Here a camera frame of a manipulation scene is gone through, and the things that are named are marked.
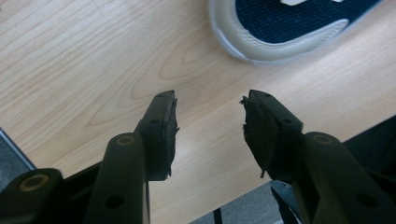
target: light wood grain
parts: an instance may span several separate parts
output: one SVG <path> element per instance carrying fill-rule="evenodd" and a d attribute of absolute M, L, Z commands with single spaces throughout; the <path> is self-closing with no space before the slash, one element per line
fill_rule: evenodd
<path fill-rule="evenodd" d="M 344 141 L 396 113 L 396 2 L 287 64 L 238 62 L 207 2 L 0 1 L 0 125 L 39 167 L 69 176 L 175 90 L 173 176 L 150 183 L 152 223 L 188 223 L 257 188 L 242 135 L 248 90 L 272 93 L 304 131 Z"/>

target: black plastic part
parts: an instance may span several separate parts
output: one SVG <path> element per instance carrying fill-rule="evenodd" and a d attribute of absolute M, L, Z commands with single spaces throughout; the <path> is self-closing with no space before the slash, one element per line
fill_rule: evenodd
<path fill-rule="evenodd" d="M 245 140 L 256 162 L 271 178 L 290 182 L 303 124 L 266 92 L 251 90 L 241 104 L 246 110 Z"/>
<path fill-rule="evenodd" d="M 172 174 L 178 131 L 176 106 L 174 91 L 157 94 L 134 130 L 144 139 L 148 181 L 163 181 Z"/>
<path fill-rule="evenodd" d="M 67 223 L 82 223 L 91 199 L 101 163 L 96 163 L 66 178 L 65 187 L 68 195 Z"/>
<path fill-rule="evenodd" d="M 148 183 L 142 137 L 110 140 L 83 223 L 149 223 Z"/>
<path fill-rule="evenodd" d="M 307 133 L 293 180 L 304 224 L 396 223 L 396 207 L 336 138 Z"/>
<path fill-rule="evenodd" d="M 0 194 L 0 223 L 64 223 L 66 194 L 61 173 L 33 170 L 14 179 Z"/>

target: sneaker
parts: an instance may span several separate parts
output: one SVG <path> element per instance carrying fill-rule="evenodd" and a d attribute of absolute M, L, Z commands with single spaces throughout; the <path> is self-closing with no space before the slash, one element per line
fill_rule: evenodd
<path fill-rule="evenodd" d="M 210 0 L 220 44 L 257 65 L 283 62 L 341 34 L 380 0 Z"/>

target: metal screw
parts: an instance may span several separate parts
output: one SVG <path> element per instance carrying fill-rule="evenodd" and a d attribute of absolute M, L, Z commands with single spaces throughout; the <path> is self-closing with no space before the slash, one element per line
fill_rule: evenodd
<path fill-rule="evenodd" d="M 46 185 L 49 180 L 50 177 L 44 174 L 29 176 L 20 183 L 20 190 L 24 192 L 29 192 L 35 189 L 39 189 Z"/>

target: screw hole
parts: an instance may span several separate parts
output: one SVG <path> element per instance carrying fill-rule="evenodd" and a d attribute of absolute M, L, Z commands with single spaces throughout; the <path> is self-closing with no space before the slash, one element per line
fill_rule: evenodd
<path fill-rule="evenodd" d="M 123 136 L 117 140 L 117 144 L 120 146 L 129 146 L 134 142 L 134 138 L 132 136 Z"/>
<path fill-rule="evenodd" d="M 315 141 L 317 141 L 323 145 L 329 145 L 332 143 L 332 139 L 330 139 L 329 137 L 324 136 L 324 135 L 318 134 L 318 135 L 315 135 L 313 138 Z"/>
<path fill-rule="evenodd" d="M 21 191 L 28 192 L 35 189 L 39 189 L 47 184 L 50 180 L 48 175 L 38 174 L 32 175 L 24 179 L 20 184 Z"/>
<path fill-rule="evenodd" d="M 122 195 L 113 195 L 106 200 L 106 207 L 108 209 L 117 209 L 121 207 L 125 202 L 125 199 Z"/>
<path fill-rule="evenodd" d="M 359 203 L 363 204 L 366 207 L 374 208 L 374 207 L 378 206 L 378 203 L 376 202 L 376 200 L 367 194 L 359 193 L 355 197 Z"/>

